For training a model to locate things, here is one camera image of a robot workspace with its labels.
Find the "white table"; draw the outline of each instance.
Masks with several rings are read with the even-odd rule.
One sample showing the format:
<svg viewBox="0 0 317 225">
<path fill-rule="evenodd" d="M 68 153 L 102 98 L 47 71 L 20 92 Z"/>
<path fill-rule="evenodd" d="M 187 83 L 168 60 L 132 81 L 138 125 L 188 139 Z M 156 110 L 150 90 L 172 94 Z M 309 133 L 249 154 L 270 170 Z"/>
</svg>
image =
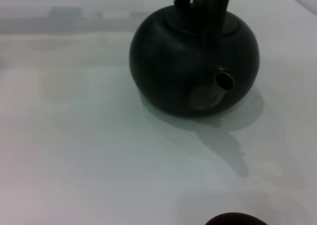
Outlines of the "white table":
<svg viewBox="0 0 317 225">
<path fill-rule="evenodd" d="M 229 9 L 257 36 L 261 69 L 238 106 L 197 121 L 140 98 L 131 31 L 2 35 L 0 224 L 204 225 L 226 212 L 317 224 L 317 17 L 294 0 Z"/>
</svg>

